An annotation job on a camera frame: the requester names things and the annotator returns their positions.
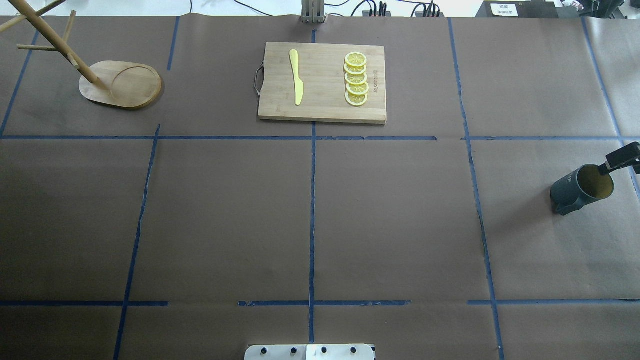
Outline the dark teal ribbed mug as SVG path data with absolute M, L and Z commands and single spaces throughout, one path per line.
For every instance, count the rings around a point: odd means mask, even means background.
M 615 190 L 610 174 L 601 174 L 596 164 L 585 164 L 551 185 L 551 209 L 567 215 L 609 198 Z

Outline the wooden mug tree rack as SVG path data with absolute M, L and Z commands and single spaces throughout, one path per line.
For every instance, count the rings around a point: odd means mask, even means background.
M 26 51 L 48 51 L 62 55 L 81 75 L 78 90 L 87 100 L 115 107 L 117 109 L 142 109 L 157 100 L 163 88 L 163 80 L 158 71 L 141 63 L 105 60 L 88 66 L 69 45 L 69 38 L 77 12 L 71 11 L 63 35 L 57 34 L 42 18 L 46 13 L 60 6 L 62 0 L 53 0 L 39 10 L 35 10 L 25 0 L 10 0 L 9 4 L 19 13 L 1 25 L 1 31 L 26 20 L 50 45 L 18 44 L 16 48 Z

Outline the black box with label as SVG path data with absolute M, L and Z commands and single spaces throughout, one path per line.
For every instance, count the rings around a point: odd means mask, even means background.
M 558 19 L 557 7 L 544 0 L 485 0 L 475 18 Z

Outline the bamboo cutting board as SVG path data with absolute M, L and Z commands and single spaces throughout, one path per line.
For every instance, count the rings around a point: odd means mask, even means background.
M 301 105 L 295 105 L 292 49 L 299 53 L 299 74 L 304 82 Z M 368 101 L 361 106 L 345 100 L 345 55 L 354 51 L 367 57 Z M 263 71 L 257 112 L 260 120 L 359 125 L 384 125 L 387 121 L 386 50 L 382 46 L 267 42 Z

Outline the yellow plastic knife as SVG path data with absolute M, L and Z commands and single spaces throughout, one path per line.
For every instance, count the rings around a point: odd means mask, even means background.
M 295 48 L 289 51 L 289 60 L 294 80 L 294 104 L 300 106 L 304 98 L 304 82 L 300 77 L 300 58 Z

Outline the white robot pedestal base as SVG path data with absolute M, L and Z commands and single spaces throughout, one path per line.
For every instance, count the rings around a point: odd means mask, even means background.
M 245 360 L 375 360 L 373 345 L 343 344 L 254 344 L 244 354 Z

